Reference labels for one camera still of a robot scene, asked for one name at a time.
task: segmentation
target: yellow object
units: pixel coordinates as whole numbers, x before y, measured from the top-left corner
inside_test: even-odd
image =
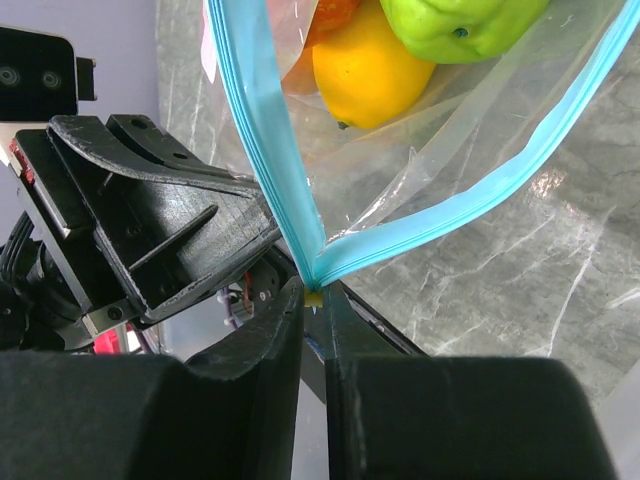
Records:
[[[304,306],[305,307],[322,307],[322,292],[310,292],[304,290]]]
[[[329,112],[358,128],[375,128],[409,109],[434,68],[398,40],[379,0],[364,0],[348,25],[313,47],[313,72]]]

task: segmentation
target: plastic bag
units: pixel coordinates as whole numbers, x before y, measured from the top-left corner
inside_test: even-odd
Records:
[[[312,288],[508,198],[562,141],[640,20],[640,0],[551,0],[502,57],[440,65],[409,112],[341,131],[319,95],[280,88],[316,2],[205,0],[202,55],[217,58],[205,64],[220,112],[212,158],[255,174]]]

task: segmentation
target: gray marble surface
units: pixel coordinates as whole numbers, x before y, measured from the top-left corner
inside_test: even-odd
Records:
[[[157,5],[161,118],[207,161],[201,2]],[[639,76],[636,36],[526,186],[347,283],[429,354],[559,358],[599,403],[640,359]]]

